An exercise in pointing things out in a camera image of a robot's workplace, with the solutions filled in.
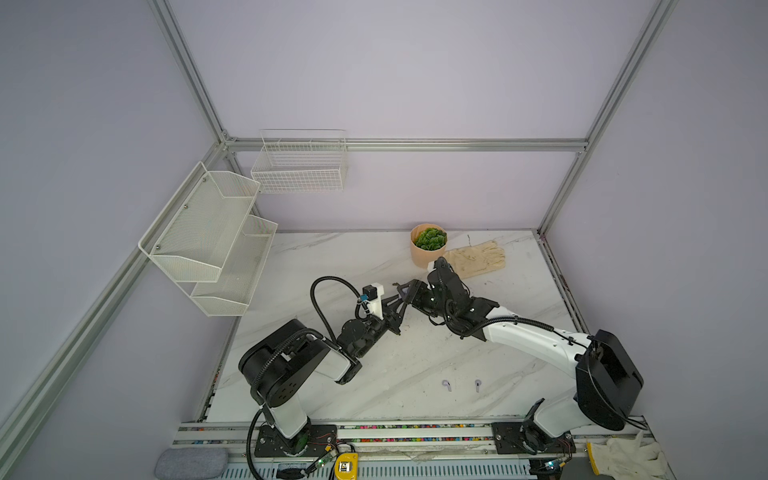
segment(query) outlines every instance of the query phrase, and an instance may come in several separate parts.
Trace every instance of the black cable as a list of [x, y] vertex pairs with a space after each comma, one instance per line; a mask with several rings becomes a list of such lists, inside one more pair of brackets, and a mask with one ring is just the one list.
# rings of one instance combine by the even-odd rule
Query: black cable
[[445, 324], [445, 326], [448, 327], [448, 330], [450, 330], [451, 333], [453, 333], [454, 335], [461, 336], [462, 331], [452, 325], [452, 322], [455, 321], [455, 317], [453, 316], [452, 311], [453, 311], [453, 300], [446, 299], [442, 307], [443, 323]]
[[354, 285], [352, 285], [350, 282], [347, 282], [341, 277], [338, 276], [321, 276], [319, 279], [315, 280], [312, 283], [312, 286], [310, 287], [310, 300], [312, 300], [312, 306], [315, 307], [315, 311], [317, 312], [317, 315], [319, 315], [320, 319], [323, 321], [323, 325], [326, 326], [326, 330], [328, 330], [328, 337], [330, 338], [331, 342], [334, 344], [336, 343], [336, 335], [333, 334], [333, 329], [331, 329], [331, 324], [328, 323], [328, 320], [326, 319], [326, 316], [323, 315], [323, 311], [320, 310], [319, 305], [317, 305], [317, 300], [315, 300], [315, 287], [318, 283], [323, 282], [324, 280], [335, 280], [336, 282], [343, 283], [344, 285], [347, 285], [350, 290], [352, 290], [352, 293], [355, 294], [355, 299], [357, 301], [357, 305], [355, 306], [355, 318], [358, 320], [365, 320], [367, 317], [360, 316], [360, 292], [357, 291], [357, 288], [355, 288]]
[[250, 421], [250, 427], [248, 427], [248, 435], [245, 438], [245, 459], [248, 461], [248, 469], [250, 470], [250, 474], [253, 475], [256, 480], [264, 480], [264, 478], [259, 475], [259, 472], [256, 471], [256, 466], [253, 464], [253, 454], [250, 451], [250, 438], [253, 436], [253, 430], [256, 428], [256, 420], [259, 419], [261, 410], [262, 409], [259, 409], [259, 411], [256, 412], [256, 415], [253, 416], [253, 420]]
[[501, 323], [501, 322], [512, 322], [512, 323], [523, 323], [524, 325], [530, 325], [535, 326], [543, 330], [547, 330], [548, 332], [555, 332], [554, 327], [552, 325], [548, 325], [547, 323], [538, 322], [537, 320], [531, 320], [527, 318], [523, 318], [521, 316], [497, 316], [496, 318], [487, 319], [484, 322], [480, 322], [477, 325], [473, 326], [471, 329], [467, 330], [466, 332], [461, 334], [461, 338], [464, 339], [467, 336], [471, 336], [473, 333], [477, 332], [480, 329], [484, 329], [488, 325], [493, 325], [494, 323]]
[[610, 403], [609, 403], [609, 402], [608, 402], [608, 401], [605, 399], [605, 397], [603, 396], [603, 393], [602, 393], [600, 390], [598, 390], [598, 386], [597, 386], [597, 385], [595, 385], [595, 383], [594, 383], [594, 378], [592, 378], [592, 370], [591, 370], [591, 368], [590, 368], [590, 366], [589, 366], [589, 354], [590, 354], [590, 352], [594, 352], [594, 347], [593, 347], [593, 345], [594, 345], [594, 343], [595, 343], [595, 342], [598, 342], [598, 343], [605, 343], [605, 342], [602, 342], [602, 341], [600, 341], [600, 340], [598, 340], [598, 339], [595, 339], [594, 337], [592, 337], [592, 338], [591, 338], [591, 340], [592, 340], [592, 343], [590, 343], [590, 344], [589, 344], [589, 348], [587, 348], [587, 352], [585, 353], [585, 355], [587, 355], [587, 361], [586, 361], [586, 363], [587, 363], [587, 376], [589, 376], [589, 380], [590, 380], [590, 382], [592, 382], [592, 388], [594, 389], [594, 391], [595, 391], [595, 392], [597, 392], [597, 393], [598, 393], [598, 396], [600, 397], [600, 400], [602, 400], [602, 401], [603, 401], [603, 403], [605, 404], [605, 406], [607, 406], [607, 407], [608, 407], [608, 409], [610, 409], [610, 410], [611, 410], [611, 411], [614, 413], [614, 415], [616, 415], [616, 416], [617, 416], [617, 417], [619, 417], [620, 419], [624, 420], [626, 423], [628, 423], [628, 424], [632, 425], [632, 426], [633, 426], [633, 427], [635, 427], [636, 429], [640, 429], [640, 430], [646, 430], [646, 431], [647, 431], [647, 430], [650, 430], [650, 428], [648, 427], [648, 425], [647, 425], [646, 423], [638, 422], [637, 420], [633, 420], [633, 419], [629, 418], [628, 416], [626, 416], [626, 415], [624, 415], [624, 414], [622, 414], [622, 413], [619, 413], [619, 412], [618, 412], [618, 411], [617, 411], [617, 410], [616, 410], [616, 409], [615, 409], [613, 406], [611, 406], [611, 404], [610, 404]]
[[574, 337], [572, 337], [572, 336], [565, 336], [562, 333], [558, 332], [557, 330], [552, 330], [552, 332], [557, 333], [560, 336], [560, 338], [562, 338], [563, 340], [567, 340], [570, 343], [575, 343], [576, 345], [580, 346], [583, 349], [587, 349], [588, 348], [586, 345], [584, 345], [582, 343], [579, 343], [576, 340], [574, 340]]
[[355, 446], [354, 446], [354, 445], [352, 445], [351, 443], [347, 443], [347, 442], [336, 442], [336, 447], [338, 447], [339, 445], [346, 445], [346, 446], [348, 446], [348, 447], [349, 447], [349, 449], [350, 449], [350, 450], [352, 450], [352, 453], [355, 453]]

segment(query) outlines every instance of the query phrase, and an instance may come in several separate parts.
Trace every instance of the beige glove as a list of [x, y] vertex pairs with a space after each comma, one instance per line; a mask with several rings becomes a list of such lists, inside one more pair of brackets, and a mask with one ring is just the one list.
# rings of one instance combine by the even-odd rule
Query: beige glove
[[608, 439], [605, 445], [587, 443], [589, 462], [595, 475], [616, 480], [658, 480], [667, 473], [667, 460], [658, 443], [642, 445], [643, 432], [634, 440]]
[[474, 247], [449, 250], [444, 257], [462, 279], [500, 270], [506, 265], [504, 249], [493, 240]]

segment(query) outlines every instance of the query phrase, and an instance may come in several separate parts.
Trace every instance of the robotic arm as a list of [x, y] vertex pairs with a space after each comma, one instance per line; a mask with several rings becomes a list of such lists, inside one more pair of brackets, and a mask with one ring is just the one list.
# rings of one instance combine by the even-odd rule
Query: robotic arm
[[[399, 335], [406, 307], [431, 317], [461, 338], [502, 343], [549, 362], [574, 380], [574, 386], [551, 399], [540, 399], [520, 425], [517, 444], [535, 454], [553, 445], [571, 429], [595, 423], [618, 431], [643, 385], [628, 354], [611, 333], [594, 336], [555, 329], [522, 318], [493, 300], [470, 296], [445, 258], [434, 262], [427, 283], [411, 280], [397, 286], [398, 294], [382, 298], [374, 283], [358, 302], [368, 313], [344, 324], [338, 339], [323, 338], [297, 319], [251, 348], [240, 371], [251, 384], [252, 397], [263, 407], [268, 423], [280, 432], [284, 448], [297, 454], [309, 437], [309, 419], [296, 391], [313, 371], [339, 384], [360, 370], [359, 359], [389, 330]], [[442, 318], [442, 323], [432, 318]]]

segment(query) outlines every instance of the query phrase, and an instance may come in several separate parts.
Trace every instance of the black mounting plate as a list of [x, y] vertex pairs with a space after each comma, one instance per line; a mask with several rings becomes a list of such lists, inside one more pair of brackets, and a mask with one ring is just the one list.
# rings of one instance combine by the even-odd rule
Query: black mounting plate
[[[496, 444], [496, 453], [500, 455], [530, 453], [528, 450], [523, 449], [520, 438], [520, 427], [523, 422], [496, 422], [491, 424], [491, 431], [493, 432], [493, 442]], [[571, 453], [576, 451], [576, 445], [574, 440], [570, 437], [570, 433], [564, 434], [564, 440], [571, 446]], [[560, 443], [555, 443], [550, 447], [547, 447], [539, 455], [562, 455], [563, 446]]]
[[[283, 451], [283, 443], [280, 441], [280, 432], [266, 423], [259, 427], [259, 438], [252, 443], [254, 445], [253, 456], [264, 457], [290, 457]], [[326, 452], [327, 445], [336, 444], [335, 425], [310, 425], [310, 441], [299, 457], [317, 458]]]

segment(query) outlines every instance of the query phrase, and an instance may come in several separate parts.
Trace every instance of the wire mesh shelf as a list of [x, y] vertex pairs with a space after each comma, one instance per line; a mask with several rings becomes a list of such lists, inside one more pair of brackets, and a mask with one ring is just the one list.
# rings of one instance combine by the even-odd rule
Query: wire mesh shelf
[[250, 214], [259, 182], [229, 171], [198, 176], [162, 230], [161, 214], [139, 240], [139, 249], [208, 316], [243, 315], [256, 291], [277, 223]]
[[344, 190], [344, 130], [262, 130], [263, 147], [251, 169], [263, 194]]
[[208, 316], [245, 314], [256, 292], [277, 223], [248, 215], [215, 283], [198, 283], [190, 298]]
[[184, 205], [144, 251], [174, 282], [219, 280], [259, 190], [250, 178], [203, 169]]

